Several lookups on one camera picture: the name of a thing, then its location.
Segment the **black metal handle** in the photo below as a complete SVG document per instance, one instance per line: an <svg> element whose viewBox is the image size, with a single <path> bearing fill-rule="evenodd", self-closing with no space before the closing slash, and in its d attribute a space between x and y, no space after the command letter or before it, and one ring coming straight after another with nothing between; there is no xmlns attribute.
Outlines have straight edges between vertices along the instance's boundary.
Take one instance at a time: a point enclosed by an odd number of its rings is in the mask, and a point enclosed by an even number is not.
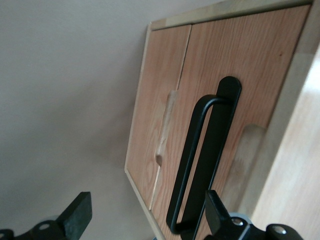
<svg viewBox="0 0 320 240"><path fill-rule="evenodd" d="M232 76L224 77L219 83L216 95L203 96L193 109L166 216L166 223L171 232L180 234L183 240L195 239L197 234L204 211L205 191L212 185L240 92L241 84L238 79ZM212 107L182 221L177 223L204 120L212 105L214 106Z"/></svg>

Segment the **wooden door panel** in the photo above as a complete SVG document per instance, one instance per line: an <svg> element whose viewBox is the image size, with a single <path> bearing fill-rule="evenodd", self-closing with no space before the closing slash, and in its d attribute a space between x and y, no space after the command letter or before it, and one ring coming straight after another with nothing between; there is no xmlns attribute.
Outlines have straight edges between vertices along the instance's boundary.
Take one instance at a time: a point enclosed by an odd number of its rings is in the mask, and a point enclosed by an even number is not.
<svg viewBox="0 0 320 240"><path fill-rule="evenodd" d="M126 159L126 168L148 208L159 167L155 155L161 128L165 128L167 98L178 87L190 29L186 25L152 31L148 39Z"/></svg>
<svg viewBox="0 0 320 240"><path fill-rule="evenodd" d="M170 233L166 215L196 102L203 95L215 94L219 81L225 76L234 76L242 84L212 186L221 195L245 127L268 127L308 10L309 6L300 6L192 26L152 206L152 213L167 240L180 238ZM190 178L199 156L197 152ZM210 232L205 221L202 222L197 239L204 239Z"/></svg>

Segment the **wooden trim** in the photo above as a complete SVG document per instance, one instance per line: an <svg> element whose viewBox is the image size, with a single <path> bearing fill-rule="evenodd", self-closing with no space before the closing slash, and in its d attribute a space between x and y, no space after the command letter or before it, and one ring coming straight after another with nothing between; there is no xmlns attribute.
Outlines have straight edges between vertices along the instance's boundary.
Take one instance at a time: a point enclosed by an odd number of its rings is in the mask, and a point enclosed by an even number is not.
<svg viewBox="0 0 320 240"><path fill-rule="evenodd" d="M151 23L151 30L240 17L312 4L313 0L225 0Z"/></svg>
<svg viewBox="0 0 320 240"><path fill-rule="evenodd" d="M125 174L127 175L128 179L129 179L129 182L130 182L130 184L131 184L131 186L133 188L133 191L134 191L136 197L139 200L139 203L140 203L140 205L141 205L141 207L142 207L142 209L144 211L144 214L145 214L146 218L149 221L149 224L150 224L150 226L151 226L151 228L152 228L152 230L153 230L153 232L154 232L154 234L156 236L156 239L157 240L166 240L164 235L162 234L162 232L161 232L161 230L160 230L160 228L159 228L159 226L157 224L157 221L155 220L153 214L151 213L151 211L149 211L149 209L145 205L145 202L142 199L141 194L140 194L139 190L137 189L137 187L136 187L136 185L134 183L134 180L132 179L132 177L131 177L130 173L127 171L127 169L125 169Z"/></svg>
<svg viewBox="0 0 320 240"><path fill-rule="evenodd" d="M258 228L282 223L308 240L320 234L319 76L320 45L252 216Z"/></svg>
<svg viewBox="0 0 320 240"><path fill-rule="evenodd" d="M257 205L279 146L293 114L301 89L320 43L320 0L315 0L304 25L300 41L286 75L277 105L252 168L239 209L251 217Z"/></svg>
<svg viewBox="0 0 320 240"><path fill-rule="evenodd" d="M144 43L144 49L143 49L143 57L142 57L142 63L141 63L141 68L140 68L139 82L138 82L138 88L137 88L137 91L136 91L136 96L138 96L139 93L140 93L142 72L144 71L150 32L151 32L151 22L148 24L147 29L146 29L145 43ZM133 109L133 116L132 116L132 122L131 122L131 128L130 128L128 147L127 147L127 150L126 150L126 158L125 158L125 163L124 163L124 171L125 172L127 171L127 164L128 164L128 158L129 158L129 154L128 153L129 153L130 144L131 144L131 140L132 140L133 127L135 125L134 123L135 123L135 119L136 119L137 99L138 98L136 97L135 98L135 103L134 103L134 109Z"/></svg>

